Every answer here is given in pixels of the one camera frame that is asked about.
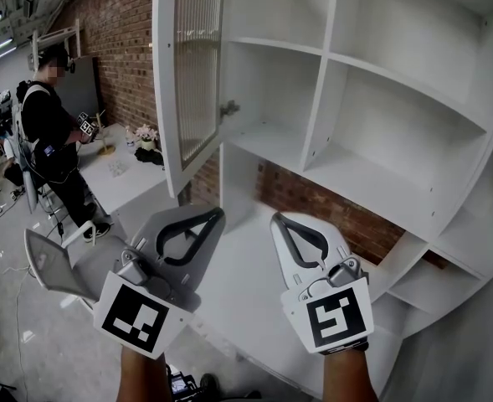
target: vase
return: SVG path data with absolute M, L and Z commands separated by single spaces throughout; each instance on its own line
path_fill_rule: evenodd
M 149 142 L 146 142 L 146 140 L 142 140 L 142 149 L 145 149 L 147 151 L 152 151 L 155 149 L 155 141 L 150 140 Z

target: floor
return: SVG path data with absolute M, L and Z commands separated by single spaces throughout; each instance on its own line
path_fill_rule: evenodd
M 17 387 L 16 399 L 26 400 L 21 359 L 30 402 L 116 400 L 120 346 L 93 328 L 89 313 L 72 296 L 46 291 L 26 271 L 23 230 L 46 235 L 55 218 L 40 207 L 30 214 L 26 197 L 14 203 L 9 196 L 13 185 L 1 178 L 0 183 L 0 382 Z M 56 216 L 64 219 L 65 211 Z M 65 234 L 70 234 L 74 225 L 69 216 L 63 223 Z M 55 230 L 49 238 L 59 240 Z M 258 389 L 279 400 L 311 400 L 242 358 L 201 324 L 187 327 L 166 355 L 169 363 L 196 380 L 205 372 L 216 374 L 229 396 Z

